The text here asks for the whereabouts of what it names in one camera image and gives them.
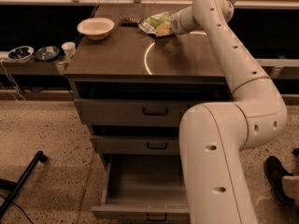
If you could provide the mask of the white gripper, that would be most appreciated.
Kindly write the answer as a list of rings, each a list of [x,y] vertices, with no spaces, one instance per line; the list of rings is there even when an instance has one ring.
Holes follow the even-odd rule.
[[[155,29],[155,35],[168,36],[171,34],[184,35],[200,29],[193,17],[192,8],[187,7],[172,15],[172,21],[167,21]]]

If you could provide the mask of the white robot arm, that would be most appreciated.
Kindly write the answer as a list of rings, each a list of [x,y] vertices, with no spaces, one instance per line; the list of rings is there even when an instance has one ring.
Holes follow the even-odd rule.
[[[233,99],[191,107],[179,125],[179,151],[191,224],[258,224],[239,159],[242,149],[278,137],[287,108],[262,67],[227,22],[227,0],[193,0],[175,13],[178,35],[206,31]]]

